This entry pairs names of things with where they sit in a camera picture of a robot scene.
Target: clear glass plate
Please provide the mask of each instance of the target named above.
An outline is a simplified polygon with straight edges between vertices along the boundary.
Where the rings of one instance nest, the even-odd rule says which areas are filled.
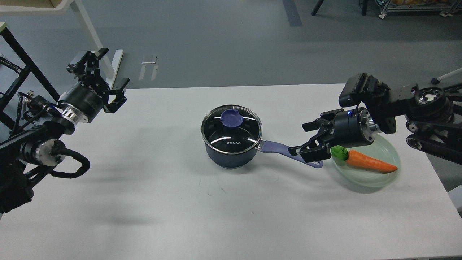
[[[347,165],[345,162],[335,158],[335,167],[348,180],[365,187],[381,188],[392,183],[400,174],[401,160],[398,152],[385,138],[376,135],[373,144],[348,148],[348,150],[350,149],[389,164],[393,164],[398,167],[398,169],[391,173],[381,173],[374,170],[365,170],[359,167]]]

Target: floor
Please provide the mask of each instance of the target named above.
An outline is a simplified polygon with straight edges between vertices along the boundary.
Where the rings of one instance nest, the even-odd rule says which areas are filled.
[[[327,0],[316,16],[315,0],[82,2],[110,54],[124,49],[119,79],[130,78],[129,88],[343,83],[361,72],[391,88],[428,86],[462,66],[461,15],[390,13],[381,20],[373,3],[361,16],[356,0]],[[75,84],[66,66],[89,46],[71,10],[0,20],[58,92]],[[15,61],[3,41],[0,53]],[[149,56],[158,57],[155,76],[153,65],[141,72]],[[14,76],[4,68],[0,75]],[[462,75],[442,84],[460,81]],[[0,91],[8,84],[0,82]],[[40,93],[36,84],[28,80],[24,89]],[[462,184],[461,165],[429,159],[446,190]]]

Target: carrot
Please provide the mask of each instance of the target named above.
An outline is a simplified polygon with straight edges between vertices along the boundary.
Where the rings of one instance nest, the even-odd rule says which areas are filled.
[[[398,169],[394,165],[369,157],[355,150],[350,150],[347,152],[347,149],[340,145],[332,147],[331,153],[333,156],[345,161],[347,164],[356,167],[367,168],[386,173],[390,173]]]
[[[348,151],[348,159],[345,162],[356,167],[368,168],[387,173],[398,169],[394,165],[369,157],[355,150]]]

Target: glass lid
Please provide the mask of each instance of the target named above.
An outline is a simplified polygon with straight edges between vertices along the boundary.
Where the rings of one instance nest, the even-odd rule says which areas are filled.
[[[225,154],[249,151],[261,139],[261,122],[250,109],[223,105],[202,121],[202,138],[212,149]]]

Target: orange carrot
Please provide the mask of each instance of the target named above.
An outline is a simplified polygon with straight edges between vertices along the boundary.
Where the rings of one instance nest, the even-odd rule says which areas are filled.
[[[374,159],[372,157],[369,157],[355,150],[348,151],[348,159],[345,162],[348,163],[349,165],[353,165],[353,166],[357,166],[361,168],[374,169],[377,171],[382,171],[382,172],[387,172],[387,173],[396,171],[398,169],[394,165],[391,165],[381,160]]]

